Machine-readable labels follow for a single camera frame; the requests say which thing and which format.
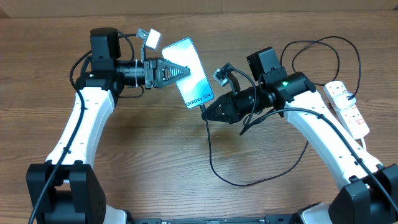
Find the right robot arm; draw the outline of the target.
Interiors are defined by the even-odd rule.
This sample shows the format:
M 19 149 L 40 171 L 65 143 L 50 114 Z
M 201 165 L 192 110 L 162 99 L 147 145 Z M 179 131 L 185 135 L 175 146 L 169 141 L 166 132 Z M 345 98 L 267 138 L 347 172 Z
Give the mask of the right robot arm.
M 326 107 L 315 85 L 301 72 L 288 75 L 272 47 L 247 57 L 254 76 L 241 90 L 234 67 L 214 73 L 231 91 L 210 106 L 201 107 L 205 121 L 233 124 L 259 113 L 260 123 L 278 114 L 295 126 L 326 164 L 338 187 L 332 203 L 316 203 L 299 210 L 291 223 L 395 223 L 397 166 L 384 166 L 361 147 Z

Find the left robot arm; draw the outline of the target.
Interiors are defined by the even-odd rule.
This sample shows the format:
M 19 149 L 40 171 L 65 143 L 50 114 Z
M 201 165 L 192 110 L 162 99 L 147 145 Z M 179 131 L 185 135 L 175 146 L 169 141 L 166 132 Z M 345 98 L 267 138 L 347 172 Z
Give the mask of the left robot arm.
M 121 59 L 120 39 L 112 27 L 90 32 L 91 49 L 75 64 L 80 76 L 70 80 L 75 104 L 63 134 L 40 164 L 31 164 L 26 182 L 32 202 L 30 223 L 132 223 L 129 211 L 108 205 L 94 161 L 104 126 L 123 90 L 150 90 L 173 84 L 190 69 L 164 58 Z

